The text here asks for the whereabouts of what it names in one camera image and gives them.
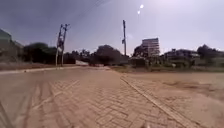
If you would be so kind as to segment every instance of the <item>building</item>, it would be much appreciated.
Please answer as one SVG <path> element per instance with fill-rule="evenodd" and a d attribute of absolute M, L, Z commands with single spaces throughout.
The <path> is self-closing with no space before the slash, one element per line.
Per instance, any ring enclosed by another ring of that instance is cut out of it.
<path fill-rule="evenodd" d="M 164 54 L 166 58 L 175 58 L 175 57 L 182 57 L 182 58 L 198 58 L 199 55 L 197 51 L 187 50 L 187 49 L 172 49 L 171 51 Z"/>
<path fill-rule="evenodd" d="M 0 29 L 0 41 L 4 41 L 4 42 L 9 43 L 11 40 L 12 40 L 12 36 L 9 33 Z"/>
<path fill-rule="evenodd" d="M 0 29 L 0 62 L 15 61 L 22 52 L 22 45 L 12 40 L 12 36 Z"/>
<path fill-rule="evenodd" d="M 158 57 L 160 55 L 159 39 L 144 39 L 142 40 L 141 47 L 146 49 L 148 57 Z"/>

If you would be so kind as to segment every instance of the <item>white building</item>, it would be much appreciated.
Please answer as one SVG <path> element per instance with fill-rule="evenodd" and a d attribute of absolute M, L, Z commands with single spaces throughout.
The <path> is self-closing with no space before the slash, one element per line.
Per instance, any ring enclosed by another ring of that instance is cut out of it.
<path fill-rule="evenodd" d="M 160 55 L 159 39 L 144 39 L 142 40 L 143 48 L 147 49 L 148 57 L 157 57 Z"/>

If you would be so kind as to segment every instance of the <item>sky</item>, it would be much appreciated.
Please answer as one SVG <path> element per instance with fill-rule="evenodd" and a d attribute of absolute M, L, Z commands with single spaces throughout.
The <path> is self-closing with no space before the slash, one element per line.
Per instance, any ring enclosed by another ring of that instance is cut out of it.
<path fill-rule="evenodd" d="M 223 0 L 0 0 L 0 28 L 23 45 L 55 46 L 60 24 L 70 24 L 66 51 L 95 51 L 108 44 L 127 53 L 142 39 L 159 38 L 161 52 L 196 50 L 207 44 L 224 50 Z"/>

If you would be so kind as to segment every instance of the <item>utility pole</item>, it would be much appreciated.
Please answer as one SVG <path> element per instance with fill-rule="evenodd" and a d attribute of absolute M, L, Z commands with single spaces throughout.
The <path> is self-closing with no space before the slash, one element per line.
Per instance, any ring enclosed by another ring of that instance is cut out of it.
<path fill-rule="evenodd" d="M 65 24 L 65 26 L 63 27 L 64 35 L 63 35 L 63 46 L 62 46 L 62 55 L 61 55 L 61 67 L 64 64 L 65 37 L 66 37 L 66 33 L 68 31 L 68 26 L 69 26 L 69 24 Z"/>
<path fill-rule="evenodd" d="M 124 27 L 124 39 L 122 40 L 122 44 L 124 44 L 124 55 L 126 56 L 126 23 L 123 20 L 123 27 Z"/>
<path fill-rule="evenodd" d="M 61 24 L 59 34 L 58 34 L 57 52 L 56 52 L 56 57 L 55 57 L 55 66 L 56 67 L 58 66 L 58 54 L 59 54 L 58 48 L 59 48 L 60 42 L 61 42 L 61 29 L 62 29 L 62 27 L 63 27 L 63 25 Z"/>
<path fill-rule="evenodd" d="M 59 55 L 59 48 L 61 49 L 61 66 L 63 66 L 63 56 L 64 56 L 64 48 L 65 48 L 65 38 L 66 38 L 66 32 L 68 31 L 69 24 L 61 24 L 59 35 L 58 35 L 58 41 L 57 41 L 57 52 L 56 52 L 56 58 L 55 58 L 55 65 L 58 66 L 58 55 Z"/>

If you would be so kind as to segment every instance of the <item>paved road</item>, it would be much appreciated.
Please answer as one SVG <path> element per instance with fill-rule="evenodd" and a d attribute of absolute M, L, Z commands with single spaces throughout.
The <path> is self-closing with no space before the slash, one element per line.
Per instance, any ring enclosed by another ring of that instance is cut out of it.
<path fill-rule="evenodd" d="M 105 68 L 0 76 L 0 99 L 17 128 L 184 128 Z"/>

